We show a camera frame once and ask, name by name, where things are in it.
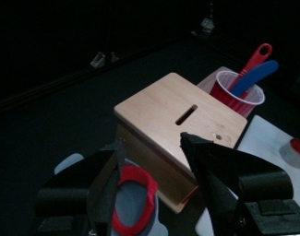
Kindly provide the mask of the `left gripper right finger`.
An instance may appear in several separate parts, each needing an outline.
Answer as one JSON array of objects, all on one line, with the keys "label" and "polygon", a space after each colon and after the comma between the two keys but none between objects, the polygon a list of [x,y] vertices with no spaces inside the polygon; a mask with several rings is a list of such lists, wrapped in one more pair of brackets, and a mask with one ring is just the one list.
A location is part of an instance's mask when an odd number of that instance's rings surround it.
[{"label": "left gripper right finger", "polygon": [[180,133],[213,236],[300,236],[300,206],[287,173],[269,161]]}]

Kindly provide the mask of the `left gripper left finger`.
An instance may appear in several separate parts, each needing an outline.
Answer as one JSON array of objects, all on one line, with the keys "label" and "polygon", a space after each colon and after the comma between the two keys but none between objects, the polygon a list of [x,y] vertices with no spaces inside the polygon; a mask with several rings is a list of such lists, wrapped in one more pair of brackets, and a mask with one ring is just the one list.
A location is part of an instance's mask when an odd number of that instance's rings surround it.
[{"label": "left gripper left finger", "polygon": [[33,236],[111,236],[123,154],[114,141],[88,157],[73,153],[59,162],[39,189]]}]

